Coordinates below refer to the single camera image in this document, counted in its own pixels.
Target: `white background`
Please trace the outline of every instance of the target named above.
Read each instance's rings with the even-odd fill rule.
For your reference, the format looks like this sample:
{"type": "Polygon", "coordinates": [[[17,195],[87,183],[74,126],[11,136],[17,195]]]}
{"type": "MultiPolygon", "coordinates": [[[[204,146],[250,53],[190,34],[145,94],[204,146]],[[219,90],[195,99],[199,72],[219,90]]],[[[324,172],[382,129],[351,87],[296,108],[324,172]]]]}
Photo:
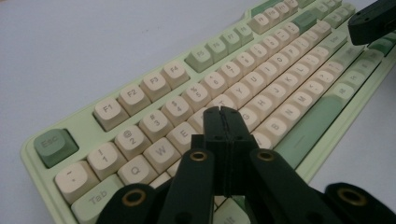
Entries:
{"type": "MultiPolygon", "coordinates": [[[[373,0],[346,0],[357,9],[373,0]]],[[[258,0],[0,1],[0,223],[52,223],[20,158],[34,133],[237,22],[258,0]]],[[[311,186],[360,186],[396,211],[393,69],[311,186]]]]}

